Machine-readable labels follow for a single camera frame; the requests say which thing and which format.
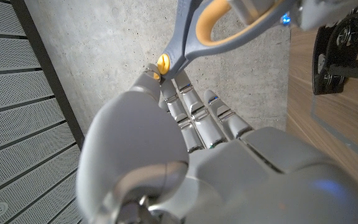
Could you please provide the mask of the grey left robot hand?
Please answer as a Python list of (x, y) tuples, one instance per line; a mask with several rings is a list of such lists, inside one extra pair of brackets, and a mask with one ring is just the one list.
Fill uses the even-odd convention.
[(149, 64), (94, 117), (76, 199), (89, 223), (358, 223), (358, 183), (279, 129)]

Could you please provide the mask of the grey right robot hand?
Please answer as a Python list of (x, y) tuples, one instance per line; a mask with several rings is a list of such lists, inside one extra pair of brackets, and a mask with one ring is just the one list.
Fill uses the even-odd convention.
[(247, 27), (264, 19), (270, 19), (273, 25), (285, 23), (283, 16), (288, 14), (291, 23), (310, 30), (332, 26), (358, 12), (358, 0), (228, 0), (228, 3)]

